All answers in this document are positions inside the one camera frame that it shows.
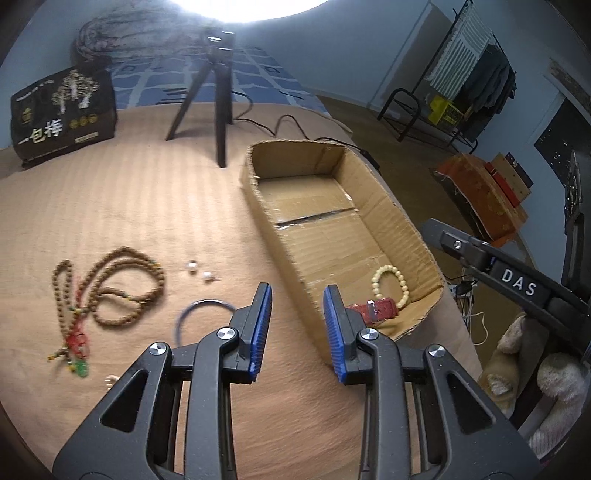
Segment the dark blue bangle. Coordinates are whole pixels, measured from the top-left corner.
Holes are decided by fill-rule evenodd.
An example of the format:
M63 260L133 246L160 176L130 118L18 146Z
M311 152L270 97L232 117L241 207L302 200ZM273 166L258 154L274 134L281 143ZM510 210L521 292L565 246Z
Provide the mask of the dark blue bangle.
M219 299L200 299L191 302L177 315L174 322L173 337L177 347L183 345L182 333L188 320L196 319L199 327L213 324L213 321L216 320L216 315L211 314L213 308L223 309L231 313L236 311L235 306Z

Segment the orange covered furniture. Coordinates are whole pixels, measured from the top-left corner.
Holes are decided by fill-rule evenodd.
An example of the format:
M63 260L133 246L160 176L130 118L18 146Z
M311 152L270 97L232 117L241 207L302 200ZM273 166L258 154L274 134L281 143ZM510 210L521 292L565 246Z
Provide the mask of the orange covered furniture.
M434 171L479 238L495 247L513 240L528 215L509 184L488 162L471 154L456 154Z

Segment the plush toy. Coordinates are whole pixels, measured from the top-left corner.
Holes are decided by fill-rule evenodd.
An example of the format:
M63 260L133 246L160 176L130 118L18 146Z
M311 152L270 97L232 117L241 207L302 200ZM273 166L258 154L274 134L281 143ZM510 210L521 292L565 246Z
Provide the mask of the plush toy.
M565 353L550 353L551 334L522 313L497 343L478 380L542 460L561 446L583 412L590 372Z

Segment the cardboard box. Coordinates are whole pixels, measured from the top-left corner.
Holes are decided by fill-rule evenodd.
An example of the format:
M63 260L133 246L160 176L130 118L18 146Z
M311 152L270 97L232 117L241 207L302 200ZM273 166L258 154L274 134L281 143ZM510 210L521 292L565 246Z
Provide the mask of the cardboard box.
M242 191L308 339L329 363L322 292L335 284L346 305L374 293L377 270L392 265L409 305L380 330L397 340L420 325L443 296L436 261L404 209L370 166L334 143L274 140L249 146Z

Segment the black clothes rack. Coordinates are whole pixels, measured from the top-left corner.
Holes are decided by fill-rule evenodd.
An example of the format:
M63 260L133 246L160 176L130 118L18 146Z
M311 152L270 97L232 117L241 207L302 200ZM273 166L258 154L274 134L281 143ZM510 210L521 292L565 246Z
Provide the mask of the black clothes rack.
M409 138L453 150L461 144L473 153L480 134L516 92L516 70L475 3L466 1L414 86L392 90L377 119L398 141ZM444 130L428 121L436 94L464 114L458 128Z

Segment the black snack bag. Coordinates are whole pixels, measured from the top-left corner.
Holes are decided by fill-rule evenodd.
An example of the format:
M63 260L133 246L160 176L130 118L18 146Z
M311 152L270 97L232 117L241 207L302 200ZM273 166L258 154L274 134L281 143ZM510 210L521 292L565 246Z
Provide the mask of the black snack bag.
M113 138L118 120L110 73L98 62L34 82L10 107L12 146L25 169Z

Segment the folded floral quilt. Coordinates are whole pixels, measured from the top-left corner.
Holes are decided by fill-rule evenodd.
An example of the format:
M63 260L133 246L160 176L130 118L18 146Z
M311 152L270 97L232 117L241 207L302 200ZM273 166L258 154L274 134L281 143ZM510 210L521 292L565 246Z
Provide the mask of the folded floral quilt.
M131 1L89 20L74 42L77 54L86 59L135 58L194 53L204 45L211 21L186 13L167 1Z

